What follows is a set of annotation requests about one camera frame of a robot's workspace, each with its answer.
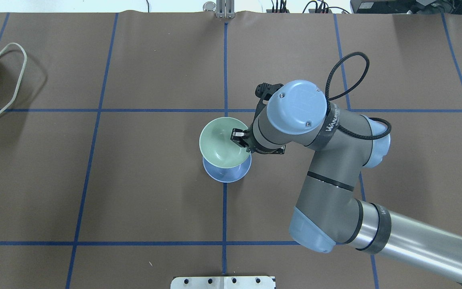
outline silver robot arm segment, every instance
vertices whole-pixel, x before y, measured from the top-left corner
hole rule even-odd
[[[341,110],[309,81],[276,89],[266,106],[258,104],[251,126],[234,130],[231,139],[261,154],[284,153],[292,141],[315,151],[290,223],[293,239],[326,253],[337,242],[348,244],[462,284],[462,236],[353,197],[361,169],[378,165],[390,146],[389,134],[379,139],[357,136],[379,135],[387,128]]]

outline blue bowl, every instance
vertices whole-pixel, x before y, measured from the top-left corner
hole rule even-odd
[[[249,169],[251,168],[251,161],[252,157],[249,155],[249,157],[238,166],[230,169],[222,169],[212,165],[205,158],[202,158],[204,170],[212,179],[221,183],[232,183],[233,181],[242,179],[247,172],[249,172]]]

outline metal plate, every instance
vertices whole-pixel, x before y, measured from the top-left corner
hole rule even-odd
[[[170,289],[275,289],[276,278],[269,276],[177,277]]]

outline black cable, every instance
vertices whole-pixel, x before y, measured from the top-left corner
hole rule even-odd
[[[348,90],[346,90],[343,93],[340,93],[339,95],[337,95],[335,97],[329,98],[329,88],[330,88],[330,82],[332,80],[332,76],[338,70],[338,68],[341,66],[341,64],[343,64],[343,62],[345,62],[345,60],[349,59],[350,57],[354,57],[356,55],[361,56],[361,57],[363,57],[363,59],[365,59],[365,70],[363,71],[363,74],[361,75],[359,80],[351,88],[349,88]],[[326,91],[325,91],[325,94],[324,94],[325,97],[326,97],[326,101],[328,103],[328,110],[330,108],[329,101],[339,99],[340,97],[343,97],[344,95],[350,93],[354,88],[356,88],[361,83],[361,81],[363,81],[363,79],[365,78],[365,75],[367,75],[369,67],[370,67],[370,60],[368,59],[367,55],[365,55],[362,52],[354,52],[354,53],[350,53],[348,55],[345,55],[342,59],[340,59],[335,64],[335,66],[330,70],[328,80],[326,82]],[[339,131],[341,131],[341,132],[343,132],[343,133],[345,133],[345,134],[347,134],[347,135],[349,135],[351,137],[358,138],[358,139],[365,139],[365,140],[380,139],[380,138],[383,138],[383,137],[390,134],[392,126],[389,123],[389,121],[387,121],[385,119],[382,119],[382,118],[378,118],[378,117],[370,117],[369,119],[371,119],[373,121],[379,121],[381,123],[384,123],[386,125],[386,130],[383,133],[378,134],[378,135],[360,135],[360,134],[353,133],[350,130],[344,128],[343,126],[341,126],[341,124],[338,124],[338,129],[339,129]]]
[[[336,7],[336,6],[327,7],[328,10],[329,10],[330,8],[338,8],[338,9],[341,9],[341,10],[345,11],[345,13],[350,14],[349,11],[347,11],[347,10],[341,8],[341,7]]]
[[[360,135],[360,134],[353,133],[350,130],[344,128],[343,126],[341,126],[341,124],[338,124],[338,129],[339,131],[347,135],[350,135],[351,137],[358,138],[358,139],[364,139],[364,140],[380,139],[391,133],[391,123],[389,121],[379,118],[379,117],[369,117],[369,119],[386,124],[386,130],[383,133],[378,134],[378,135]]]
[[[349,59],[350,57],[353,57],[353,56],[361,56],[363,57],[363,59],[365,59],[365,71],[363,71],[363,75],[361,75],[361,77],[359,78],[359,80],[351,87],[349,88],[348,90],[346,90],[345,92],[343,93],[340,93],[339,95],[335,96],[335,97],[331,97],[329,98],[329,88],[330,88],[330,81],[332,80],[332,76],[334,75],[334,73],[337,71],[337,69],[340,67],[340,65],[345,62],[345,60]],[[330,73],[329,73],[329,76],[328,76],[328,80],[326,82],[326,99],[328,100],[335,100],[335,99],[339,99],[340,97],[350,93],[354,88],[356,88],[360,83],[361,81],[363,81],[363,79],[365,78],[365,76],[367,75],[367,72],[368,72],[368,68],[370,67],[370,60],[368,59],[368,57],[362,53],[362,52],[354,52],[354,53],[350,53],[348,55],[345,55],[342,59],[340,59],[340,61],[338,61],[335,66],[330,70]]]
[[[319,11],[321,13],[329,13],[329,4],[327,4],[325,1],[322,1],[322,7],[319,9]]]
[[[302,13],[306,12],[306,8],[307,8],[312,2],[315,2],[315,9],[318,8],[318,2],[316,2],[315,0],[312,0],[312,1],[310,1],[310,2],[308,2],[308,3],[306,4],[306,7],[304,7],[304,10],[302,11]]]
[[[322,1],[321,4],[318,6],[318,9],[315,10],[315,13],[317,13],[317,11],[319,11],[319,13],[322,13],[324,9],[326,9],[326,4],[326,2]]]

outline green bowl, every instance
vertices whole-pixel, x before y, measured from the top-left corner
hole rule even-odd
[[[245,123],[233,117],[220,117],[210,121],[199,137],[202,156],[212,165],[229,169],[242,164],[251,153],[231,140],[233,128],[246,130]]]

